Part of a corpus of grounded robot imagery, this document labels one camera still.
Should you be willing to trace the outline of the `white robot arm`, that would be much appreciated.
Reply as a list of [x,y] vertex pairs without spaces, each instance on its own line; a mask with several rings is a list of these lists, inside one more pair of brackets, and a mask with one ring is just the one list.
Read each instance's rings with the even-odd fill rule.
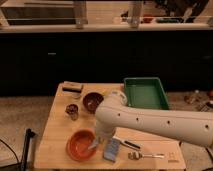
[[95,112],[97,137],[109,139],[116,128],[143,131],[213,149],[213,113],[132,108],[120,90],[112,90]]

